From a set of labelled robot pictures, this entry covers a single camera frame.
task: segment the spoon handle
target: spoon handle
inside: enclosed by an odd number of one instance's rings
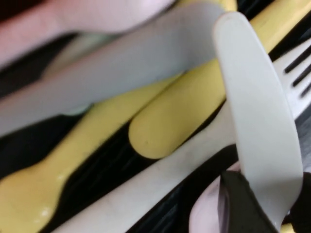
[[[0,69],[63,31],[49,2],[3,22],[0,24]]]
[[[35,165],[33,170],[41,170],[52,181],[57,177],[64,177],[66,181],[103,142],[177,77],[179,75],[156,85],[96,103],[66,138],[45,160]]]

